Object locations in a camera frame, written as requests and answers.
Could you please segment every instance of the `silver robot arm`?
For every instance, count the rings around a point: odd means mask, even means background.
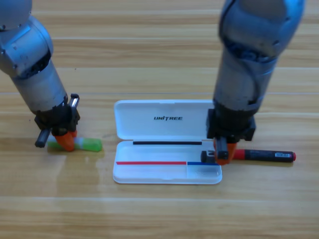
[[[1,1],[0,70],[9,75],[36,115],[41,133],[35,145],[44,147],[52,132],[64,147],[63,141],[69,132],[75,134],[80,119],[76,110],[79,97],[72,94],[68,104],[68,95],[51,60],[51,37],[31,16],[31,8],[32,0]]]
[[[302,19],[304,0],[227,0],[219,23],[223,54],[207,117],[220,164],[231,160],[227,144],[251,141],[259,110],[281,53]]]

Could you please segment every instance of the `wooden table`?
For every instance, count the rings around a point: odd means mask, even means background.
[[[81,97],[80,136],[104,152],[34,147],[39,130],[0,73],[0,238],[318,239],[319,5],[276,69],[242,148],[293,150],[286,164],[234,162],[215,186],[120,185],[112,179],[122,99],[211,99],[222,0],[34,0],[53,61]]]

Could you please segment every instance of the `cable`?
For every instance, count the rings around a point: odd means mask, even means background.
[[[227,14],[229,13],[230,9],[232,8],[232,6],[236,3],[236,0],[232,0],[231,3],[227,6],[227,8],[224,11],[224,14],[222,15],[221,19],[220,19],[220,23],[219,23],[219,37],[222,40],[222,42],[227,41],[227,37],[224,36],[223,34],[223,28],[224,28],[224,21],[225,18],[227,16]],[[258,84],[258,80],[256,79],[256,76],[254,75],[254,72],[250,69],[250,67],[243,61],[240,61],[234,54],[232,51],[230,51],[231,54],[234,56],[234,58],[236,59],[236,61],[244,68],[244,70],[248,73],[248,75],[250,76],[250,78],[253,80],[254,83],[254,88],[255,88],[255,93],[254,93],[254,99],[249,102],[250,105],[257,103],[259,96],[260,96],[260,86]]]

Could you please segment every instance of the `marker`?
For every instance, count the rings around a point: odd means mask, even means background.
[[[292,163],[296,160],[296,154],[290,151],[238,149],[233,159]],[[203,163],[215,162],[214,151],[202,151],[200,161]]]

